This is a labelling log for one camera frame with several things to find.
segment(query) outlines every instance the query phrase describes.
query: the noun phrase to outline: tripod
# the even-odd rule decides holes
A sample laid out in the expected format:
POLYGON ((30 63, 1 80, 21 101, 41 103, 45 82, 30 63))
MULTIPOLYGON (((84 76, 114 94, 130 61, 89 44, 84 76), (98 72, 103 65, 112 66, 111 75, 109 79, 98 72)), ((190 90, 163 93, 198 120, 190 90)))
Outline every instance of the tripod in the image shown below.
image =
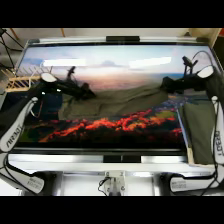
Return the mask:
MULTIPOLYGON (((0 28, 0 37, 1 37, 1 39, 2 39, 2 42, 0 41, 0 43, 1 43, 2 45, 4 45, 5 50, 6 50, 8 56, 9 56, 9 59, 10 59, 10 61, 11 61, 12 68, 14 68, 14 63, 13 63, 13 61, 12 61, 12 58, 11 58, 11 56, 10 56, 10 53, 9 53, 8 49, 11 50, 11 51, 19 51, 19 52, 22 52, 22 50, 9 48, 9 47, 5 44, 5 41, 4 41, 3 37, 2 37, 2 35, 3 35, 4 33, 7 34, 12 40, 14 40, 14 42, 16 42, 22 49, 23 49, 23 46, 22 46, 17 40, 15 40, 10 34, 8 34, 6 29, 0 28)), ((3 67, 3 68, 11 68, 11 67, 8 67, 8 66, 3 65, 1 62, 0 62, 0 67, 3 67)))

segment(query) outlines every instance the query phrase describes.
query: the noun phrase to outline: olive green fabric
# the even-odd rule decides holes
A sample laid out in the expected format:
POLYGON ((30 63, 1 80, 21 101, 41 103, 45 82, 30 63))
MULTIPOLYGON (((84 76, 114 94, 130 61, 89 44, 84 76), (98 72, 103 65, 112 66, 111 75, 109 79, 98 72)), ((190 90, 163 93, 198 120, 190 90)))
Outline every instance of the olive green fabric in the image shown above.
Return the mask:
POLYGON ((147 110, 166 100, 168 94, 159 88, 152 89, 152 86, 101 91, 96 93, 96 98, 83 101, 76 101, 73 97, 64 94, 59 119, 123 115, 147 110))
POLYGON ((213 164, 211 135, 215 124, 214 106, 210 101, 186 103, 179 109, 195 164, 213 164))

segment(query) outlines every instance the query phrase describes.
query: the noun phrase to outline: metal bracket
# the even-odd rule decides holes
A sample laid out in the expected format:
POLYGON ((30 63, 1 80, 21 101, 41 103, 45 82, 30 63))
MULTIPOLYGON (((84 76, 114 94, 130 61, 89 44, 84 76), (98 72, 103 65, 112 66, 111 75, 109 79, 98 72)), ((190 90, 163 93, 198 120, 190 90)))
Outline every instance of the metal bracket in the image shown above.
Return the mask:
POLYGON ((127 196, 125 188, 125 171, 109 170, 105 172, 105 177, 110 178, 104 183, 104 191, 107 196, 127 196))

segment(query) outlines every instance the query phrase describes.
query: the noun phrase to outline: folded cloth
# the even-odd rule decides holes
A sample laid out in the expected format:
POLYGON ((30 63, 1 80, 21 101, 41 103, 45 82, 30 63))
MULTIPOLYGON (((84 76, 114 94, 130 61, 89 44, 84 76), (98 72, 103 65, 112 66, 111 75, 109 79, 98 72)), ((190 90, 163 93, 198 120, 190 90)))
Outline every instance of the folded cloth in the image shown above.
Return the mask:
POLYGON ((96 98, 76 101, 63 95, 59 110, 60 120, 72 120, 86 116, 114 116, 146 110, 168 100, 168 94, 159 88, 141 86, 127 90, 108 90, 96 94, 96 98))
POLYGON ((212 102, 186 103, 179 108, 188 145, 192 148, 195 164, 213 164, 211 135, 215 125, 215 111, 212 102))

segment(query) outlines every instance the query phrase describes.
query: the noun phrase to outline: logo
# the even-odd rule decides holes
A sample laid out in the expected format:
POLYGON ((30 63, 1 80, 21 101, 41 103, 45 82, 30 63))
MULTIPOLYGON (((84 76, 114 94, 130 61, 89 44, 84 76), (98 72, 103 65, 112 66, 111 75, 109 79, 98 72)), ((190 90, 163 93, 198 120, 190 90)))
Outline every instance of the logo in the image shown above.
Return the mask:
POLYGON ((216 149, 218 152, 219 156, 223 155, 223 148, 222 148, 222 142, 220 138, 220 131, 215 132, 215 144, 216 144, 216 149))
POLYGON ((14 142, 15 140, 19 137, 20 132, 22 131, 22 127, 19 124, 18 127, 16 128, 16 130, 14 131, 14 133, 12 134, 12 136, 10 137, 10 139, 7 141, 7 147, 9 148, 14 142))

